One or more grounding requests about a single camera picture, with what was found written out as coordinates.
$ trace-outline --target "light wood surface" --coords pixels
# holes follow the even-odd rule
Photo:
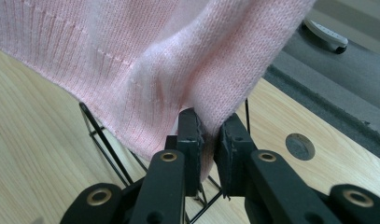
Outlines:
[[[277,151],[305,182],[328,193],[334,184],[356,184],[380,196],[380,160],[329,124],[261,80],[249,96],[252,137]],[[244,107],[238,114],[243,117]],[[286,149],[290,133],[316,148],[310,161]],[[113,137],[123,160],[131,158]],[[131,175],[144,172],[126,161]],[[216,170],[212,172],[216,179]],[[122,187],[88,136],[77,100],[0,51],[0,223],[57,223],[77,195],[107,182]],[[206,194],[216,189],[205,184]],[[187,199],[192,217],[200,206]],[[243,199],[220,198],[198,223],[248,223]]]

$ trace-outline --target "metal rod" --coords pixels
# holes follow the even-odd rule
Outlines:
[[[186,223],[190,224],[190,218],[189,215],[186,213]]]
[[[208,176],[207,178],[213,183],[214,186],[216,186],[216,188],[221,189],[216,180],[214,180],[211,176]]]
[[[213,204],[216,202],[216,200],[219,198],[219,196],[222,195],[222,190],[220,190],[216,196],[214,196],[212,198],[212,200],[210,200],[210,202],[206,205],[206,207],[204,207],[203,209],[201,209],[201,211],[198,212],[198,214],[195,215],[195,217],[190,221],[190,224],[194,223],[196,220],[198,220],[198,218],[204,214],[205,211],[207,211],[207,209]]]
[[[122,162],[120,161],[120,158],[115,153],[113,147],[108,142],[106,136],[103,134],[103,131],[100,129],[99,125],[97,124],[96,120],[94,119],[93,115],[91,114],[91,111],[88,109],[88,107],[84,103],[79,103],[79,107],[85,113],[86,117],[88,118],[89,122],[93,126],[94,130],[97,132],[97,134],[99,134],[100,139],[105,144],[108,152],[110,153],[111,157],[114,159],[115,163],[118,165],[118,167],[122,171],[123,175],[125,175],[129,184],[133,184],[133,180],[131,179],[131,177],[129,176],[125,167],[123,166]]]
[[[196,195],[194,198],[193,198],[194,201],[196,202],[199,202],[201,203],[202,207],[205,207],[206,206],[206,203],[204,202],[204,200],[202,200],[199,195]]]
[[[143,162],[140,161],[140,159],[136,156],[136,154],[134,154],[131,150],[129,150],[131,152],[131,154],[134,156],[134,159],[139,163],[139,165],[141,166],[141,168],[143,168],[144,171],[147,172],[147,167],[144,165]]]
[[[110,166],[113,168],[113,170],[115,171],[115,173],[117,174],[117,176],[120,178],[120,181],[122,181],[123,185],[125,187],[128,187],[128,183],[125,181],[125,179],[123,179],[123,176],[120,174],[120,172],[118,171],[117,167],[114,165],[113,161],[108,158],[106,152],[103,150],[102,146],[100,146],[99,142],[94,138],[93,135],[91,135],[91,139],[93,140],[94,144],[97,145],[97,147],[99,148],[99,150],[103,153],[103,155],[105,156],[106,160],[108,161],[108,163],[110,163]]]
[[[90,134],[91,134],[91,135],[96,135],[96,134],[97,134],[97,132],[96,132],[96,131],[92,131],[92,132],[90,131]]]
[[[247,132],[250,134],[250,115],[248,113],[248,100],[245,100]]]
[[[81,110],[82,118],[84,118],[85,125],[87,126],[88,132],[89,132],[89,134],[91,134],[92,131],[91,131],[90,122],[88,121],[88,118],[85,115],[85,112],[82,110],[81,106],[79,107],[79,109]]]
[[[204,203],[207,203],[206,195],[204,194],[204,186],[200,184],[199,188],[200,192],[202,193],[202,197],[204,198]]]

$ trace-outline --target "black wire frame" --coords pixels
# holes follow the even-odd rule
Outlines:
[[[247,101],[247,99],[245,101],[245,104],[246,104],[247,131],[248,131],[248,133],[250,133],[250,120],[249,120],[249,114],[248,114],[248,101]],[[85,120],[85,124],[86,124],[88,132],[89,132],[89,136],[92,139],[93,143],[102,152],[102,154],[104,155],[104,157],[106,158],[106,160],[108,161],[108,163],[110,164],[110,166],[113,168],[114,172],[120,178],[120,180],[123,183],[123,185],[125,186],[125,188],[128,187],[129,185],[132,185],[133,184],[133,180],[132,180],[131,176],[129,175],[128,171],[125,169],[124,165],[120,161],[120,158],[117,156],[114,148],[108,142],[105,134],[103,133],[103,130],[105,129],[105,127],[104,126],[99,126],[99,124],[97,123],[96,119],[92,115],[91,111],[89,110],[89,108],[84,103],[80,102],[79,103],[79,108],[80,108],[81,114],[82,114],[82,116],[83,116],[83,118]],[[120,173],[120,171],[117,168],[117,166],[108,157],[108,155],[106,154],[106,151],[103,149],[103,147],[101,146],[101,144],[97,141],[97,139],[95,137],[95,135],[97,135],[97,134],[99,135],[99,137],[102,140],[103,144],[105,145],[106,149],[108,150],[108,152],[110,153],[110,155],[113,158],[114,162],[118,165],[118,167],[120,168],[120,171],[123,173],[124,176],[122,176],[122,174]],[[140,159],[132,151],[130,151],[130,152],[133,155],[134,159],[143,168],[143,170],[145,172],[147,172],[148,169],[144,165],[144,163],[141,162]],[[199,197],[196,197],[195,200],[199,201],[201,203],[201,205],[203,206],[203,208],[191,220],[189,219],[189,217],[188,217],[188,215],[186,213],[186,222],[187,223],[190,223],[190,224],[195,223],[196,220],[198,220],[199,217],[201,217],[204,214],[204,212],[206,212],[207,209],[222,195],[221,186],[211,176],[209,176],[207,179],[218,189],[218,193],[212,198],[212,200],[210,200],[208,202],[207,199],[206,199],[206,196],[204,194],[204,187],[203,187],[203,185],[201,183],[200,187],[199,187],[199,191],[202,193],[202,199],[199,198]]]

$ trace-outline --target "pink sweater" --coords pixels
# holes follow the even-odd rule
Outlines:
[[[184,107],[216,136],[314,2],[0,0],[0,49],[150,159]]]

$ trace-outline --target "black round hole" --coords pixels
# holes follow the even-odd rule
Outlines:
[[[173,154],[164,154],[163,155],[163,158],[166,159],[166,160],[171,160],[172,158],[174,158],[175,156]]]
[[[262,154],[261,156],[262,156],[265,160],[268,160],[268,161],[270,161],[270,160],[272,160],[272,159],[274,158],[274,156],[271,155],[271,154]]]
[[[323,224],[323,218],[321,218],[319,215],[315,213],[306,213],[305,219],[311,224]]]
[[[94,201],[101,201],[103,200],[107,194],[105,192],[97,192],[96,194],[91,197]]]
[[[360,203],[365,203],[367,202],[367,199],[364,198],[362,195],[352,193],[350,194],[350,197],[352,197],[354,200],[360,202]]]
[[[147,223],[159,224],[163,222],[163,214],[161,212],[151,212],[147,216]]]
[[[289,153],[301,161],[310,161],[315,157],[315,147],[312,142],[300,133],[291,133],[286,138]]]

